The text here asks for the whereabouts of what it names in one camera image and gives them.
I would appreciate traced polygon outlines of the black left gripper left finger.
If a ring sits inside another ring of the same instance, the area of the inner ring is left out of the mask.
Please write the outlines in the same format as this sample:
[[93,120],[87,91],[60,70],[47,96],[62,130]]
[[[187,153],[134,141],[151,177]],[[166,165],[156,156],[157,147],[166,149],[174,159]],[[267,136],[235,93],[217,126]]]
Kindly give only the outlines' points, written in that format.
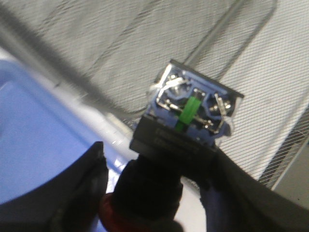
[[108,184],[103,142],[40,187],[0,206],[2,232],[94,232]]

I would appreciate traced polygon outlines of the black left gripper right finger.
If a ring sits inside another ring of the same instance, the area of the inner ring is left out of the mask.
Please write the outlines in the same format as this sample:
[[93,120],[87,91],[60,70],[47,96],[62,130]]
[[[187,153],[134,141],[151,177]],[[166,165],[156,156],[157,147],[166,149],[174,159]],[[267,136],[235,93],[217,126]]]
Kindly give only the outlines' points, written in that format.
[[208,232],[307,232],[309,211],[271,191],[215,151],[200,185]]

